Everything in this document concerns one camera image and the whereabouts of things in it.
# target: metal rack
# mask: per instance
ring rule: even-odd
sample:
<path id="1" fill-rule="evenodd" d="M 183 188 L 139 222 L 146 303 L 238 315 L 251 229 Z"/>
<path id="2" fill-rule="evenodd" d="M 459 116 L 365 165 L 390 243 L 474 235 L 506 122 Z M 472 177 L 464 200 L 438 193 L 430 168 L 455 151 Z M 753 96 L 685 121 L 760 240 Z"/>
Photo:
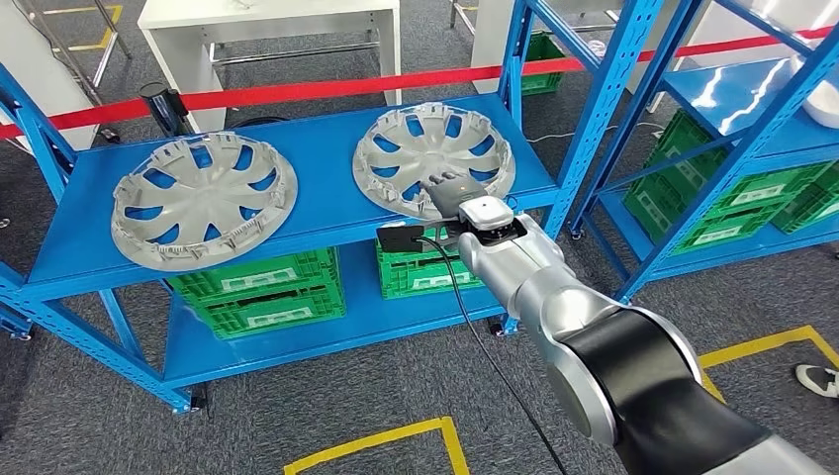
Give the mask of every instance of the metal rack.
<path id="1" fill-rule="evenodd" d="M 716 0 L 732 13 L 775 36 L 805 58 L 792 74 L 788 58 L 721 67 L 666 72 L 667 63 L 693 19 L 701 0 L 685 0 L 668 28 L 623 121 L 611 140 L 603 161 L 572 225 L 579 238 L 583 225 L 623 278 L 614 298 L 627 302 L 645 283 L 718 265 L 839 239 L 839 218 L 828 218 L 791 235 L 765 225 L 752 237 L 671 255 L 716 199 L 744 176 L 836 160 L 839 130 L 818 125 L 800 109 L 825 74 L 839 59 L 839 29 L 833 29 L 816 48 L 777 22 L 762 18 L 738 0 Z M 706 145 L 671 157 L 654 166 L 609 181 L 632 128 L 644 106 L 659 91 L 668 92 L 679 105 L 714 137 Z M 654 243 L 622 203 L 632 181 L 680 161 L 725 146 L 729 154 L 704 184 L 682 216 L 665 236 Z M 637 267 L 630 273 L 598 228 L 593 212 L 600 205 L 620 237 L 628 244 Z"/>
<path id="2" fill-rule="evenodd" d="M 516 159 L 511 195 L 521 209 L 548 208 L 543 226 L 552 236 L 560 231 L 660 6 L 661 0 L 627 2 L 606 56 L 600 59 L 543 0 L 516 0 L 499 92 L 446 101 L 487 116 L 510 142 Z M 594 75 L 583 121 L 556 179 L 548 175 L 520 129 L 521 69 L 536 15 Z M 0 302 L 135 382 L 176 413 L 196 407 L 188 389 L 196 383 L 462 321 L 451 295 L 429 294 L 400 300 L 381 297 L 370 239 L 378 227 L 405 218 L 379 208 L 358 191 L 350 172 L 350 158 L 359 138 L 388 108 L 254 126 L 237 132 L 271 143 L 288 157 L 300 182 L 300 195 L 291 217 L 277 233 L 231 263 L 337 245 L 341 269 L 352 272 L 351 278 L 342 279 L 347 315 L 329 322 L 222 341 L 173 295 L 165 359 L 162 369 L 157 370 L 145 361 L 111 289 L 172 274 L 129 262 L 116 250 L 109 229 L 114 186 L 165 141 L 73 150 L 2 67 L 0 107 L 26 133 L 47 185 L 59 203 L 29 276 L 25 278 L 0 263 Z M 323 140 L 324 130 L 330 131 L 329 141 Z M 75 163 L 66 188 L 64 180 L 68 177 L 56 165 L 54 147 Z M 322 161 L 336 157 L 338 162 L 331 173 L 322 173 Z M 320 189 L 330 193 L 320 194 Z M 325 216 L 324 209 L 332 210 L 331 214 Z M 120 341 L 108 339 L 58 301 L 94 291 L 99 291 Z M 503 312 L 484 288 L 463 294 L 475 319 Z M 507 318 L 506 323 L 508 330 L 514 328 L 512 319 Z"/>

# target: shoe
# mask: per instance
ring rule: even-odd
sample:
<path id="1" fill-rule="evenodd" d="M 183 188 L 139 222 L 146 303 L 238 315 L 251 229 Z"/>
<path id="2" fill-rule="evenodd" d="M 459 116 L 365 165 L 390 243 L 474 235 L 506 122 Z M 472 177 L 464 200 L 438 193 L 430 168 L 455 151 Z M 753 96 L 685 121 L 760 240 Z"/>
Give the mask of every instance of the shoe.
<path id="1" fill-rule="evenodd" d="M 839 399 L 839 373 L 832 369 L 800 364 L 795 367 L 798 382 L 813 393 L 825 398 Z"/>

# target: robotic arm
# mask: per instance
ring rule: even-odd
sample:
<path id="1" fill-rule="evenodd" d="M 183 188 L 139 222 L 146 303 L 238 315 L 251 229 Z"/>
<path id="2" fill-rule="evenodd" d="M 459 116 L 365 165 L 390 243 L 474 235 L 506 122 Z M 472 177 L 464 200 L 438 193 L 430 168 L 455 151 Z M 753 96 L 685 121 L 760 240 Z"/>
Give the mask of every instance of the robotic arm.
<path id="1" fill-rule="evenodd" d="M 536 341 L 577 429 L 613 446 L 628 473 L 827 473 L 708 394 L 681 332 L 577 280 L 530 216 L 514 215 L 471 176 L 446 172 L 423 185 L 453 218 L 445 226 L 466 266 Z M 384 228 L 379 238 L 385 250 L 420 250 L 412 238 L 423 229 Z"/>

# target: yellow floor marking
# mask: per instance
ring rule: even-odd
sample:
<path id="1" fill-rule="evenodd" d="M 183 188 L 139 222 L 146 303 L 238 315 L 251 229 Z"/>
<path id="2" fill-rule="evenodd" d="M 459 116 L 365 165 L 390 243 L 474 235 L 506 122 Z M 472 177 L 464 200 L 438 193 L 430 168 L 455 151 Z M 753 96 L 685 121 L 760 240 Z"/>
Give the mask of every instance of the yellow floor marking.
<path id="1" fill-rule="evenodd" d="M 705 374 L 705 369 L 763 351 L 769 351 L 770 349 L 778 348 L 787 343 L 806 340 L 812 341 L 813 344 L 815 344 L 816 347 L 824 353 L 827 359 L 829 359 L 835 367 L 839 368 L 839 353 L 837 353 L 836 350 L 833 349 L 812 326 L 807 325 L 786 332 L 770 334 L 769 336 L 753 339 L 751 341 L 744 341 L 742 343 L 718 349 L 717 351 L 712 351 L 711 353 L 700 356 L 699 366 L 702 367 L 702 386 L 704 386 L 704 388 L 716 399 L 724 403 L 725 400 L 722 398 L 722 394 L 716 386 L 714 386 L 707 374 Z"/>
<path id="2" fill-rule="evenodd" d="M 361 437 L 351 442 L 343 443 L 341 445 L 313 453 L 312 455 L 286 465 L 283 467 L 283 473 L 284 475 L 297 475 L 301 471 L 312 468 L 319 463 L 335 460 L 336 458 L 349 455 L 350 453 L 354 453 L 365 448 L 370 448 L 383 443 L 392 442 L 400 438 L 406 438 L 411 435 L 417 435 L 418 433 L 429 432 L 437 429 L 442 431 L 446 452 L 448 452 L 448 458 L 451 461 L 451 467 L 454 470 L 454 474 L 469 475 L 469 469 L 466 467 L 466 457 L 463 455 L 463 448 L 460 446 L 460 441 L 457 438 L 454 421 L 448 416 L 411 424 L 409 426 L 385 430 L 384 432 Z"/>
<path id="3" fill-rule="evenodd" d="M 106 5 L 106 10 L 112 10 L 111 13 L 111 22 L 114 25 L 120 21 L 120 16 L 123 14 L 123 6 L 122 5 Z M 78 7 L 78 8 L 64 8 L 61 10 L 46 10 L 44 12 L 45 15 L 58 15 L 61 13 L 84 13 L 84 12 L 95 12 L 97 11 L 96 7 Z M 99 42 L 98 45 L 80 45 L 75 47 L 68 47 L 67 49 L 71 51 L 86 51 L 90 49 L 105 49 L 108 47 L 108 43 L 111 41 L 111 36 L 114 33 L 111 31 L 110 28 L 105 27 L 105 34 L 102 35 L 102 41 Z M 54 47 L 52 49 L 55 52 L 59 52 L 60 49 Z"/>

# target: black post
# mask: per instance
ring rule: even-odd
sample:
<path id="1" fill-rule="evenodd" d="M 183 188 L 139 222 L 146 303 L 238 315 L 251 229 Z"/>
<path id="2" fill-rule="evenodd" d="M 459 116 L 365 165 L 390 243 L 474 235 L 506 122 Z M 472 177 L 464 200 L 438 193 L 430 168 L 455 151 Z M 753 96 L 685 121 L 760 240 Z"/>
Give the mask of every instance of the black post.
<path id="1" fill-rule="evenodd" d="M 167 137 L 183 136 L 192 132 L 186 124 L 188 111 L 178 91 L 168 89 L 159 82 L 150 82 L 140 88 L 140 97 Z"/>

